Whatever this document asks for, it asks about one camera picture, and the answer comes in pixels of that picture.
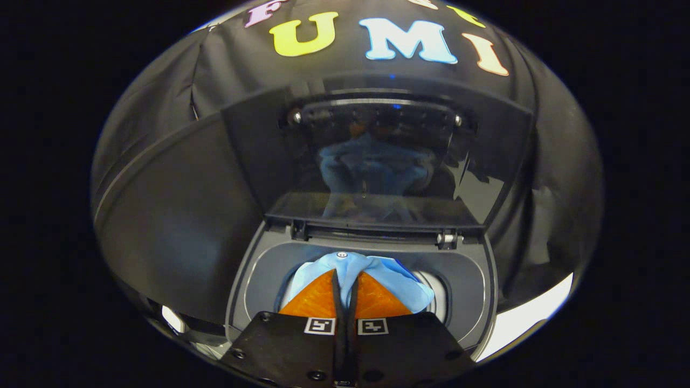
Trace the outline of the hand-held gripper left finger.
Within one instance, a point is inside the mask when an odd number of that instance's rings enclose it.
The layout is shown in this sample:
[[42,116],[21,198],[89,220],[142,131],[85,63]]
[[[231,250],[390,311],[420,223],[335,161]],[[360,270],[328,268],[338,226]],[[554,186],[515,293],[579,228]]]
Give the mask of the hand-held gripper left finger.
[[230,371],[276,387],[336,387],[346,358],[346,314],[334,269],[301,290],[324,311],[303,315],[259,312],[221,358]]

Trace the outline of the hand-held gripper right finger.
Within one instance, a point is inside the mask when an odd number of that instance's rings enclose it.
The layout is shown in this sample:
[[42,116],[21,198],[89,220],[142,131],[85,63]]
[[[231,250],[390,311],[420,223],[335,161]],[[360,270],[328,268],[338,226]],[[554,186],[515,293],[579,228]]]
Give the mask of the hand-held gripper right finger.
[[475,367],[435,314],[413,314],[368,273],[354,285],[347,377],[355,387],[430,387]]

